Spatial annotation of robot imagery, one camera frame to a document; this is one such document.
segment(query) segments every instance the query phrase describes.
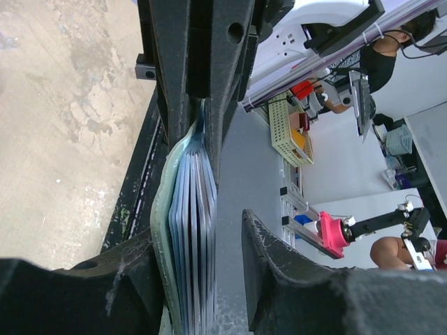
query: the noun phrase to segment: stained floor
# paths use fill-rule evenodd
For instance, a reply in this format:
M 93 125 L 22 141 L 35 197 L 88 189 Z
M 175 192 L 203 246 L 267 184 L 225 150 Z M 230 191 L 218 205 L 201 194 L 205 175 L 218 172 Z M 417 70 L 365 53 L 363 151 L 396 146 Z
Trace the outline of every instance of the stained floor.
M 0 257 L 101 249 L 153 82 L 131 0 L 0 1 Z

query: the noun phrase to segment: black hair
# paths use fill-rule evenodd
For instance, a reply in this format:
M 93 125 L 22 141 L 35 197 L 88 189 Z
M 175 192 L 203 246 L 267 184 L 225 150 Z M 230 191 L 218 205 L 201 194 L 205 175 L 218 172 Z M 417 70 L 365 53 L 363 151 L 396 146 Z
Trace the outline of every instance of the black hair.
M 428 12 L 422 13 L 418 17 L 415 17 L 411 21 L 408 21 L 402 26 L 402 28 L 403 30 L 411 33 L 416 42 L 419 42 L 433 31 L 436 17 L 436 10 L 430 10 Z M 412 44 L 413 43 L 411 42 L 411 40 L 408 40 L 402 43 L 402 47 L 406 48 Z

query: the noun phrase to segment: screw hole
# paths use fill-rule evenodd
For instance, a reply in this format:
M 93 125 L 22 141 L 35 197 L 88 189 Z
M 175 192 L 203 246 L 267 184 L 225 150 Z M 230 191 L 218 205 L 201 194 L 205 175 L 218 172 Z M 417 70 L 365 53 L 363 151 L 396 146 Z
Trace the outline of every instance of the screw hole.
M 147 79 L 154 79 L 155 78 L 155 73 L 153 73 L 152 71 L 146 71 L 146 78 Z
M 238 22 L 234 22 L 228 28 L 228 38 L 230 42 L 239 44 L 244 35 L 244 27 Z
M 74 267 L 76 270 L 87 270 L 87 269 L 93 269 L 94 267 L 97 267 L 98 263 L 94 260 L 86 260 L 85 262 L 81 262 L 78 265 Z

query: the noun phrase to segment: white basket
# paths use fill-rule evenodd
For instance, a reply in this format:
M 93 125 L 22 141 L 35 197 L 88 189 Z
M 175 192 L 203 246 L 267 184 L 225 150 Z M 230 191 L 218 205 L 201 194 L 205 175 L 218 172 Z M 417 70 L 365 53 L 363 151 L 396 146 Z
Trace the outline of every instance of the white basket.
M 386 150 L 391 156 L 413 152 L 413 137 L 405 124 L 386 134 Z
M 304 149 L 299 148 L 291 139 L 286 94 L 279 94 L 269 101 L 272 146 L 295 168 L 304 164 L 314 164 L 312 142 L 307 131 L 303 133 L 306 138 Z M 301 107 L 295 107 L 295 111 L 304 113 Z

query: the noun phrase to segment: stack of cards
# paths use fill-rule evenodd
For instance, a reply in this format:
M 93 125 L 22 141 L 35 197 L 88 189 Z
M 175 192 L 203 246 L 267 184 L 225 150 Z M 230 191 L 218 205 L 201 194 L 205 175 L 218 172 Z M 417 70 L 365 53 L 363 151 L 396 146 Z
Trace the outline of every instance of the stack of cards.
M 168 218 L 183 334 L 207 334 L 214 322 L 216 202 L 202 120 L 180 161 Z

